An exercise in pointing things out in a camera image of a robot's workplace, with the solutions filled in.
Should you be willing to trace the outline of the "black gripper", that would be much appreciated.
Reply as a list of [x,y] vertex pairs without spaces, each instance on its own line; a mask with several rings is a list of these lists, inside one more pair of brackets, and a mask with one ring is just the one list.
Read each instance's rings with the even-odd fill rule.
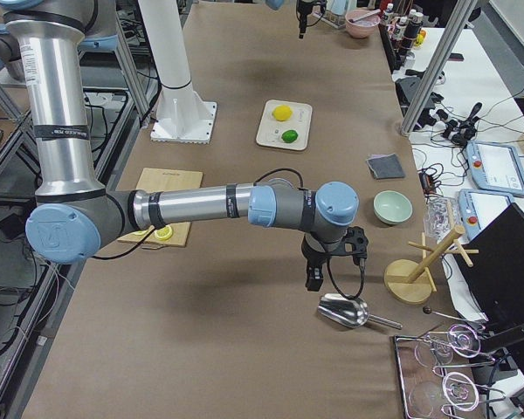
[[352,257],[360,265],[368,257],[369,240],[361,227],[348,227],[341,240],[333,243],[319,241],[314,234],[306,233],[301,243],[302,255],[307,260],[305,287],[318,292],[323,284],[322,266],[330,257]]
[[307,17],[313,13],[314,8],[317,9],[320,15],[324,14],[327,9],[326,0],[297,0],[296,12],[299,21],[299,39],[305,37],[307,29]]

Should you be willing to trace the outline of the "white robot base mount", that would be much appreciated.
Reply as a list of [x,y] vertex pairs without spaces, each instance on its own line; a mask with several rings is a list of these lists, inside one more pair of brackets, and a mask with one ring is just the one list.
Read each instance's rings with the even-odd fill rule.
[[162,86],[151,139],[209,143],[217,104],[193,87],[177,2],[140,1],[139,7]]

